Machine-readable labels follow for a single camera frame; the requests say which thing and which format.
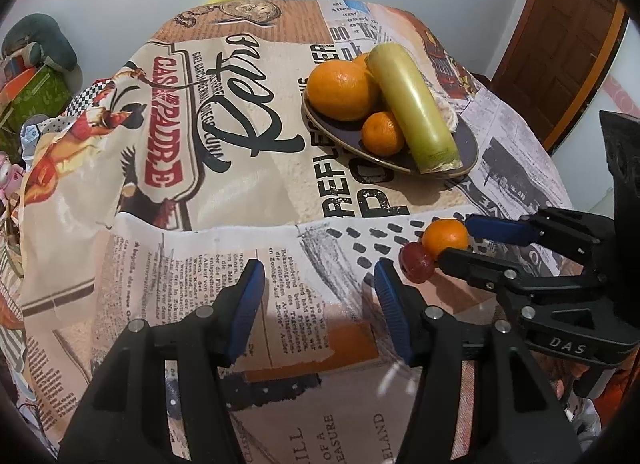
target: red fruit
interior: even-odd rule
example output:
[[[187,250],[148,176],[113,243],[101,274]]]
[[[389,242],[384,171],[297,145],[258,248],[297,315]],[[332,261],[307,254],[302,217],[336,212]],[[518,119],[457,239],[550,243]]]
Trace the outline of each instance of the red fruit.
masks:
[[[424,250],[419,241],[410,241],[404,245],[400,249],[398,258],[400,269],[413,283],[424,283],[433,276],[436,270],[433,258]]]

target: yellow-green cylinder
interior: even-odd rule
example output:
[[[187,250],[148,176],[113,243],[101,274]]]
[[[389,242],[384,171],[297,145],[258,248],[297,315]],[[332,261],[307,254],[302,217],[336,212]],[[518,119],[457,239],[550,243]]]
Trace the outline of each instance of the yellow-green cylinder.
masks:
[[[376,45],[366,62],[398,120],[420,173],[462,166],[458,146],[404,47],[397,43]]]

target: blue gripper pad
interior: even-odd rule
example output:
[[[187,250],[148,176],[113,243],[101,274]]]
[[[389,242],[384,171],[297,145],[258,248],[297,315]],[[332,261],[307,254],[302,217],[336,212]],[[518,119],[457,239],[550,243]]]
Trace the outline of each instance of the blue gripper pad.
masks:
[[[264,266],[260,260],[250,259],[247,262],[236,288],[242,291],[242,296],[234,313],[225,351],[231,364],[244,353],[264,293]]]
[[[407,365],[414,366],[418,354],[413,341],[420,337],[420,314],[426,303],[416,288],[402,283],[388,258],[376,263],[373,285],[396,352]]]
[[[485,238],[511,245],[529,245],[540,239],[539,231],[525,221],[471,215],[466,219],[465,227],[474,238]]]

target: newspaper print tablecloth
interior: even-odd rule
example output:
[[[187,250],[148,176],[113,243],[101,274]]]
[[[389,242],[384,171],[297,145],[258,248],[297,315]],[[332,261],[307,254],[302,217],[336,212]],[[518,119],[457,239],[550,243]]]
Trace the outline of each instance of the newspaper print tablecloth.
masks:
[[[315,65],[390,40],[409,50],[440,109],[474,130],[480,160],[464,179],[377,167],[303,120]],[[14,380],[37,401],[52,448],[127,320],[180,319],[258,257],[270,281],[263,333],[223,377],[247,462],[393,458],[417,376],[390,348],[372,265],[396,259],[437,217],[570,206],[523,119],[479,88],[413,15],[376,4],[236,0],[167,22],[68,131],[41,140],[23,187],[25,278],[0,293],[10,305],[0,328],[26,332]],[[538,247],[476,249],[536,274],[561,263]],[[460,319],[493,315],[490,294],[440,273],[420,290]],[[187,455],[175,367],[166,376],[174,450]],[[470,430],[472,370],[463,376],[454,454]]]

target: dark oval plate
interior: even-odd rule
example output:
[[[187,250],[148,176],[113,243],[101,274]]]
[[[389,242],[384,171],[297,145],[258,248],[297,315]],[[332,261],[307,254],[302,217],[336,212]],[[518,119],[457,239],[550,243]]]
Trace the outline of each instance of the dark oval plate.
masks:
[[[458,150],[460,151],[462,167],[458,169],[434,171],[431,173],[420,173],[415,164],[414,158],[411,156],[411,153],[409,153],[409,148],[406,146],[402,148],[402,151],[395,155],[391,155],[391,157],[377,157],[376,155],[368,152],[362,143],[360,133],[363,121],[357,121],[356,123],[344,123],[343,121],[330,119],[322,113],[317,112],[311,106],[306,98],[306,93],[303,94],[302,97],[302,111],[320,131],[330,139],[337,142],[337,144],[343,148],[346,148],[352,153],[355,153],[360,157],[364,157],[371,162],[396,171],[401,171],[402,173],[442,179],[453,179],[462,177],[469,173],[471,168],[473,168],[478,161],[478,142],[476,142],[476,137],[474,137],[471,129],[462,119],[458,119],[458,128],[453,132],[453,139],[456,141]]]

